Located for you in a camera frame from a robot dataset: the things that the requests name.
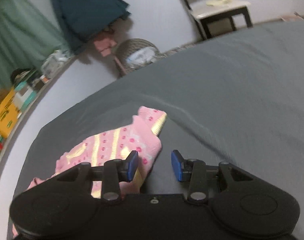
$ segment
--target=hanging clothes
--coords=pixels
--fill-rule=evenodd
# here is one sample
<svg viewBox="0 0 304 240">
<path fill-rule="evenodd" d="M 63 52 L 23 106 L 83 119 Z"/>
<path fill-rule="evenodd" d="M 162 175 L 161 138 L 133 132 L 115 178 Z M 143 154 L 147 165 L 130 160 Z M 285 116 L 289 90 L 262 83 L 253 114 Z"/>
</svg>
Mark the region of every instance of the hanging clothes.
<svg viewBox="0 0 304 240">
<path fill-rule="evenodd" d="M 117 43 L 113 38 L 114 31 L 103 31 L 97 35 L 93 41 L 94 46 L 98 52 L 106 57 L 112 53 L 112 48 L 114 48 Z"/>
<path fill-rule="evenodd" d="M 60 27 L 75 54 L 84 44 L 119 18 L 126 19 L 129 6 L 122 0 L 52 0 Z"/>
<path fill-rule="evenodd" d="M 0 89 L 12 86 L 14 70 L 40 69 L 57 49 L 69 49 L 62 33 L 28 0 L 0 0 Z"/>
</svg>

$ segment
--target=wicker basket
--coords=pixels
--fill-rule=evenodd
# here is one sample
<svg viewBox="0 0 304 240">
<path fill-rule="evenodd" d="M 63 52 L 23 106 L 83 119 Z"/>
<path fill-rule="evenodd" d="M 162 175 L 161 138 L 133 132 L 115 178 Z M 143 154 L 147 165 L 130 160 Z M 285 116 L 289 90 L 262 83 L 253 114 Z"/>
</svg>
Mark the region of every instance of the wicker basket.
<svg viewBox="0 0 304 240">
<path fill-rule="evenodd" d="M 134 52 L 136 52 L 140 49 L 143 49 L 145 47 L 154 47 L 157 49 L 156 54 L 157 55 L 160 54 L 159 49 L 154 44 L 152 44 L 149 41 L 142 40 L 142 39 L 129 39 L 129 40 L 126 40 L 125 42 L 121 43 L 117 47 L 114 60 L 116 62 L 116 66 L 119 69 L 122 76 L 124 76 L 128 73 L 131 73 L 142 67 L 142 66 L 140 66 L 137 68 L 133 68 L 129 64 L 127 64 L 126 59 Z"/>
</svg>

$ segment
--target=dark teal jacket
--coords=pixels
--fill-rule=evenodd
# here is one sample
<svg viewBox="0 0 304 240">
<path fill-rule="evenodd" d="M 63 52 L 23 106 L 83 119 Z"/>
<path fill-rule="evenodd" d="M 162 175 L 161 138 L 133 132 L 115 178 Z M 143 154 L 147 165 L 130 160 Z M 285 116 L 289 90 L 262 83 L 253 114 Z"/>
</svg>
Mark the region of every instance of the dark teal jacket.
<svg viewBox="0 0 304 240">
<path fill-rule="evenodd" d="M 122 0 L 52 0 L 65 39 L 74 53 L 115 20 L 126 19 L 129 6 Z"/>
</svg>

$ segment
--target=bed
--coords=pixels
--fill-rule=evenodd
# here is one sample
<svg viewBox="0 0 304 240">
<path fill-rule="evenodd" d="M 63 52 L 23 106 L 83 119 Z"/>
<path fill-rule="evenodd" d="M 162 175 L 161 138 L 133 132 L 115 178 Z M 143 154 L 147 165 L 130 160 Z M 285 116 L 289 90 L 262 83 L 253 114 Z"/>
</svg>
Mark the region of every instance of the bed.
<svg viewBox="0 0 304 240">
<path fill-rule="evenodd" d="M 49 178 L 56 160 L 83 139 L 130 124 L 140 106 L 168 114 L 141 192 L 185 192 L 172 172 L 173 149 L 208 165 L 226 160 L 299 201 L 294 235 L 304 239 L 304 22 L 206 41 L 89 96 L 42 128 L 14 196 L 34 177 Z"/>
</svg>

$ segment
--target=chair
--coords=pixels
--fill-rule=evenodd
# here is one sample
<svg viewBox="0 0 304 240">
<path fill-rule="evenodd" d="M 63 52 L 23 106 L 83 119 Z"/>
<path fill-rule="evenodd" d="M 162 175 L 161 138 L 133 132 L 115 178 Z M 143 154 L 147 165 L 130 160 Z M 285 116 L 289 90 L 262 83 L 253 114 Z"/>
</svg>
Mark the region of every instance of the chair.
<svg viewBox="0 0 304 240">
<path fill-rule="evenodd" d="M 230 3 L 221 6 L 208 6 L 202 4 L 198 8 L 191 8 L 188 0 L 184 0 L 190 14 L 194 18 L 198 30 L 203 40 L 212 38 L 208 24 L 228 18 L 230 20 L 232 30 L 236 31 L 232 16 L 243 14 L 248 28 L 252 27 L 251 17 L 247 6 L 247 1 L 232 0 Z"/>
</svg>

